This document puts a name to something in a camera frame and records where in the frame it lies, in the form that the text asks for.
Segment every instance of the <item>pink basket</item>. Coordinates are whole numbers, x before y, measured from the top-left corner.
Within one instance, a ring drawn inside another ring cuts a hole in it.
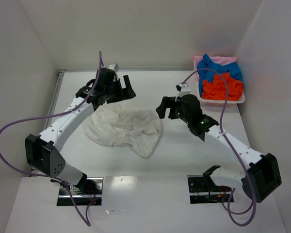
[[[212,59],[213,62],[218,63],[220,65],[227,65],[230,64],[232,62],[237,62],[237,58],[236,57],[210,57]],[[194,69],[196,70],[196,67],[198,65],[198,63],[203,60],[202,56],[196,56],[196,57],[192,57],[193,63],[194,63]],[[197,98],[200,102],[201,105],[207,105],[207,106],[222,106],[224,104],[224,100],[205,100],[203,98],[201,98],[200,94],[199,94],[199,89],[198,89],[198,84],[199,84],[199,75],[198,73],[196,73],[196,90],[197,90]],[[241,98],[238,101],[231,101],[228,100],[227,103],[228,105],[231,104],[237,104],[237,103],[243,103],[245,101],[245,96],[244,96],[244,92],[242,93]]]

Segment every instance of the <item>white wall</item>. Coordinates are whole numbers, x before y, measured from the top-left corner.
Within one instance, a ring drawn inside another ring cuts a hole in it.
[[[45,115],[56,77],[57,71],[20,3],[0,0],[0,128],[17,119]],[[23,123],[2,134],[0,148],[9,162],[28,169],[24,140],[43,124]],[[0,233],[9,219],[20,178],[0,160]]]
[[[282,185],[274,192],[291,232],[291,0],[265,0],[236,56],[246,102],[240,112],[251,146],[278,158]]]
[[[192,68],[233,55],[261,0],[20,0],[56,68]]]

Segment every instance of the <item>pink cloth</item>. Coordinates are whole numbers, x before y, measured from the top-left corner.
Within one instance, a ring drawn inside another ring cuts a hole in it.
[[[227,64],[237,62],[237,57],[210,57],[214,63],[218,63],[222,66],[225,66]],[[192,60],[194,60],[194,70],[196,70],[196,67],[198,63],[203,60],[203,56],[196,56],[192,57]]]

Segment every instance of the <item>metal base plate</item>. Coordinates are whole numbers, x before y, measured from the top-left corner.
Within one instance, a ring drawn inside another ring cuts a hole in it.
[[[226,186],[217,186],[213,191],[208,191],[201,175],[188,176],[188,185],[191,204],[218,203],[222,202],[225,196],[224,202],[227,202],[231,193],[231,188]]]
[[[103,177],[87,178],[87,179],[95,182],[96,191],[95,193],[80,193],[79,189],[71,187],[70,191],[75,203],[77,205],[88,205],[88,203],[93,198],[99,198],[93,203],[93,205],[101,205]],[[58,199],[57,199],[57,206],[70,206],[70,205],[73,205],[73,204],[72,204],[68,191],[63,186],[60,186]]]

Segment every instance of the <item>plastic basket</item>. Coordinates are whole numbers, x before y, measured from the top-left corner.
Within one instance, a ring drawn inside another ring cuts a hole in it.
[[[193,70],[196,70],[196,67],[197,67],[197,64],[198,64],[198,62],[196,62],[197,58],[200,58],[200,57],[193,57],[192,58],[193,63],[194,63],[194,69]],[[216,57],[210,57],[210,58],[213,61],[215,61]],[[199,75],[198,75],[198,73],[196,73],[195,79],[196,79],[197,98],[198,98],[198,100],[199,100],[201,105],[203,105],[203,106],[223,106],[223,104],[225,102],[224,100],[205,100],[205,99],[201,98],[201,96],[199,94],[199,89],[198,89],[198,85],[199,85]],[[237,104],[237,103],[243,103],[244,101],[245,101],[245,96],[244,96],[244,92],[243,92],[241,98],[238,101],[228,100],[227,104],[228,105],[233,105],[233,104]]]

